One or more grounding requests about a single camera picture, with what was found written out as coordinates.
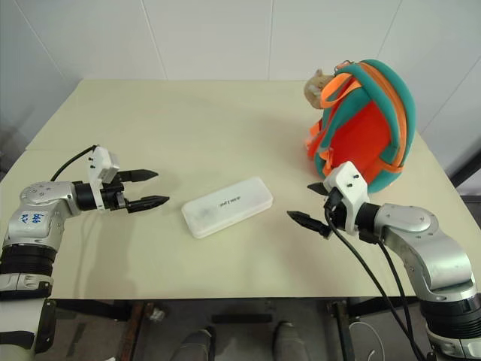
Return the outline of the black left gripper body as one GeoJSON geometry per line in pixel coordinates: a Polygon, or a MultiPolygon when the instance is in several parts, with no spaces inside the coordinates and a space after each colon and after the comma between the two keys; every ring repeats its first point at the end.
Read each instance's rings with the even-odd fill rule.
{"type": "Polygon", "coordinates": [[[124,186],[120,181],[113,181],[110,184],[102,184],[101,197],[104,208],[115,211],[126,208],[126,199],[123,195],[124,186]]]}

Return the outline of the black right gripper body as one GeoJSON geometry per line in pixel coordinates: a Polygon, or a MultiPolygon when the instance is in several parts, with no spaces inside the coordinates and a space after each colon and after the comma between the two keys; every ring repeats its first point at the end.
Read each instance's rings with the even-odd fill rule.
{"type": "Polygon", "coordinates": [[[325,220],[328,224],[329,230],[324,239],[329,239],[334,233],[338,239],[345,239],[340,233],[346,223],[346,206],[343,203],[343,195],[340,190],[334,187],[328,194],[328,198],[324,204],[325,220]]]}

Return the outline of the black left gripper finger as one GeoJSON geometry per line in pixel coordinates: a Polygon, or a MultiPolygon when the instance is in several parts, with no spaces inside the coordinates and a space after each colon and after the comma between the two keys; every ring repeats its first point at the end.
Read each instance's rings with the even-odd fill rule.
{"type": "Polygon", "coordinates": [[[143,182],[148,181],[151,178],[158,177],[159,174],[155,171],[147,170],[147,169],[135,169],[130,171],[120,171],[118,173],[119,182],[143,182]]]}
{"type": "Polygon", "coordinates": [[[136,201],[126,200],[126,210],[129,213],[147,211],[153,208],[157,208],[165,204],[169,200],[170,198],[168,196],[146,196],[136,201]]]}

